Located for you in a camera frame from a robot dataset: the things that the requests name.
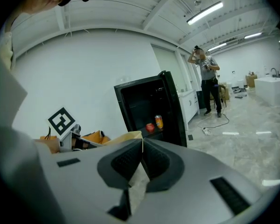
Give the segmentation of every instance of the soda can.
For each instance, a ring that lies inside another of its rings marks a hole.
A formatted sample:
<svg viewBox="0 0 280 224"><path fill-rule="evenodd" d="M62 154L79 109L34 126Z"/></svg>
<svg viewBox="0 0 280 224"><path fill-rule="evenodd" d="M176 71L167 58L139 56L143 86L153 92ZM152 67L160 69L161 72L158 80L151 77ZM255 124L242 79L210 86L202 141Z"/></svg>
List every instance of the soda can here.
<svg viewBox="0 0 280 224"><path fill-rule="evenodd" d="M161 115L156 115L154 118L155 118L155 122L156 122L158 128L162 129L163 126L164 126L162 116Z"/></svg>

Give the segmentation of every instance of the black rectangular strip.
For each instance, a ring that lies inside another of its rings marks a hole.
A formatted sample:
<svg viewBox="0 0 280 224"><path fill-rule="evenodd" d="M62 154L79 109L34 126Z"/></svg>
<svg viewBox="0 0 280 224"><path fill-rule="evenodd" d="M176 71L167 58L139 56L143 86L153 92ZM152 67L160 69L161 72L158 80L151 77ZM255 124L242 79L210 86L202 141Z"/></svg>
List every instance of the black rectangular strip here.
<svg viewBox="0 0 280 224"><path fill-rule="evenodd" d="M230 207L234 215L241 213L250 206L224 178L216 178L210 182Z"/></svg>
<svg viewBox="0 0 280 224"><path fill-rule="evenodd" d="M59 161L59 162L57 162L57 165L59 167L64 167L64 166L68 166L68 165L71 165L71 164L74 164L74 163L77 163L77 162L80 162L80 160L77 159L77 158L74 158L74 159Z"/></svg>

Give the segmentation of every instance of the tile floor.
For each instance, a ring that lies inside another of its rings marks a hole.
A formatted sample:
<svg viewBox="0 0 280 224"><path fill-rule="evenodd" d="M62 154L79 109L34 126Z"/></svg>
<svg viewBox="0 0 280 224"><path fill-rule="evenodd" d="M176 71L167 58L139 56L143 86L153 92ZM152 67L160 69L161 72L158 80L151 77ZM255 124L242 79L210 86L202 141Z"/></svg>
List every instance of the tile floor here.
<svg viewBox="0 0 280 224"><path fill-rule="evenodd" d="M263 180L280 179L280 107L270 107L256 96L254 90L244 93L247 97L242 99L234 98L235 94L231 94L227 108L223 110L230 122L210 129L210 136L206 136L200 127L218 126L226 123L227 119L225 116L217 117L213 101L209 116L204 116L204 110L201 110L201 114L189 122L187 134L192 134L194 139L188 141L188 148L215 156L264 192L268 187L262 185ZM223 132L238 135L224 135ZM148 182L143 168L138 168L129 190L132 213L144 198Z"/></svg>

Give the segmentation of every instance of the black refrigerator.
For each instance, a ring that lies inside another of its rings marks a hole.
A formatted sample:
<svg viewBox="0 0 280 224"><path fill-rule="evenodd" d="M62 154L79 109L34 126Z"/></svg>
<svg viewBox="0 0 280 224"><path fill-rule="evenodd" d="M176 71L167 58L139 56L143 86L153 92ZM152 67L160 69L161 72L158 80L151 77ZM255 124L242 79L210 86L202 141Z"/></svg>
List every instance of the black refrigerator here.
<svg viewBox="0 0 280 224"><path fill-rule="evenodd" d="M128 131L142 131L143 138L187 146L181 106L170 71L120 84L114 89ZM162 129L156 125L156 115L162 117ZM146 130L149 123L154 124L153 132Z"/></svg>

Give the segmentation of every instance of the chair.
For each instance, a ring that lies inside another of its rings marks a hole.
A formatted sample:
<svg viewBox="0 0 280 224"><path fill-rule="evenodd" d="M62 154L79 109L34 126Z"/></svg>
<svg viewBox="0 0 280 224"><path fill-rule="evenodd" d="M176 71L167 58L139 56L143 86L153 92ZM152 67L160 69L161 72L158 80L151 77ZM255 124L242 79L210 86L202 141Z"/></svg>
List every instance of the chair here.
<svg viewBox="0 0 280 224"><path fill-rule="evenodd" d="M225 103L225 107L227 107L225 93L226 93L226 87L224 85L220 84L219 85L219 99L222 101L223 104Z"/></svg>

